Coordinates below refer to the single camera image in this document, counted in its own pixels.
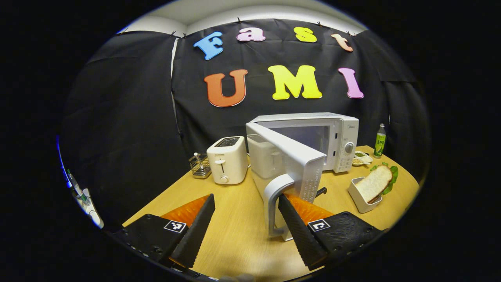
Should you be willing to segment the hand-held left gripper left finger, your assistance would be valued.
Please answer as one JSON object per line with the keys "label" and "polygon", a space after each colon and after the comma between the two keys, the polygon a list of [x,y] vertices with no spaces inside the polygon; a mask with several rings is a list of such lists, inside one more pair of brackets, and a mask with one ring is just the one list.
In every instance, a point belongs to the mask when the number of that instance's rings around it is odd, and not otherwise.
{"label": "hand-held left gripper left finger", "polygon": [[214,195],[208,194],[163,216],[147,213],[113,236],[158,264],[192,268],[214,212]]}

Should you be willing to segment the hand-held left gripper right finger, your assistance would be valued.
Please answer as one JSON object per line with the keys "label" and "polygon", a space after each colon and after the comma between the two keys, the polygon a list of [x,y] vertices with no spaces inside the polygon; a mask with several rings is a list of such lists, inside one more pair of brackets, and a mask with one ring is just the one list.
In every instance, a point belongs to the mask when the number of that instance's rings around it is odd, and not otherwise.
{"label": "hand-held left gripper right finger", "polygon": [[278,209],[310,271],[340,264],[386,232],[348,211],[334,214],[292,194],[279,197]]}

